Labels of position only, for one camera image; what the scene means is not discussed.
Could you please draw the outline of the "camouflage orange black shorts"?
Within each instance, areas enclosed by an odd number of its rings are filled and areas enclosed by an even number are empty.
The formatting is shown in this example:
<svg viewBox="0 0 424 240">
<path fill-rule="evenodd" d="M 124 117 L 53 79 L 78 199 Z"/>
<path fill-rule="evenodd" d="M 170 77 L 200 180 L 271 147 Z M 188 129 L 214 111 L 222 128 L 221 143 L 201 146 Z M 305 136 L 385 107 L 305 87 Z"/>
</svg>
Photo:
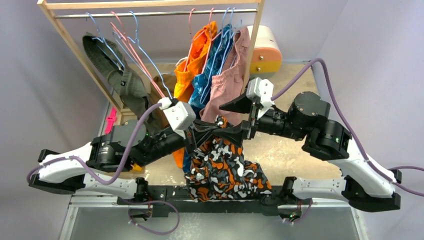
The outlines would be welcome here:
<svg viewBox="0 0 424 240">
<path fill-rule="evenodd" d="M 244 149 L 212 137 L 183 158 L 184 179 L 194 202 L 267 196 L 272 185 L 260 164 L 245 159 Z"/>
</svg>

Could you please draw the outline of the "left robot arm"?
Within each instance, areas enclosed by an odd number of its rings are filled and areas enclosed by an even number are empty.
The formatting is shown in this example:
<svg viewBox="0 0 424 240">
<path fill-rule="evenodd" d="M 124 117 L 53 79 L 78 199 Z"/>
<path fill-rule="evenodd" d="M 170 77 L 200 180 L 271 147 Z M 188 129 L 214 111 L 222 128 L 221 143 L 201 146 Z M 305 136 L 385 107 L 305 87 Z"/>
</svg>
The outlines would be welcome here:
<svg viewBox="0 0 424 240">
<path fill-rule="evenodd" d="M 216 129 L 218 126 L 213 123 L 195 120 L 183 135 L 171 127 L 152 134 L 144 124 L 132 119 L 75 150 L 58 153 L 43 149 L 39 165 L 28 173 L 26 181 L 32 188 L 53 194 L 93 191 L 142 205 L 149 199 L 147 184 L 124 180 L 120 174 L 131 171 L 134 165 L 145 167 L 186 146 L 196 149 Z"/>
</svg>

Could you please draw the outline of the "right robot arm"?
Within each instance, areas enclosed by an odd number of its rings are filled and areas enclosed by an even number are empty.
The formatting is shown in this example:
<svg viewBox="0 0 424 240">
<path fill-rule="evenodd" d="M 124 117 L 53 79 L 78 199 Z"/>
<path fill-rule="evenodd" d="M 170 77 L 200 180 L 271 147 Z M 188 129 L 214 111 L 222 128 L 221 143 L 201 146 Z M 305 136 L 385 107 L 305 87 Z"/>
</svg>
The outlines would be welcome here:
<svg viewBox="0 0 424 240">
<path fill-rule="evenodd" d="M 369 213 L 400 209 L 401 196 L 395 184 L 401 182 L 401 172 L 378 167 L 369 156 L 362 155 L 352 132 L 329 119 L 331 105 L 316 93 L 297 94 L 287 111 L 254 93 L 243 93 L 219 108 L 249 115 L 224 132 L 233 142 L 239 144 L 257 132 L 303 141 L 304 152 L 340 169 L 341 176 L 334 179 L 286 177 L 279 193 L 284 202 L 322 198 L 340 200 Z"/>
</svg>

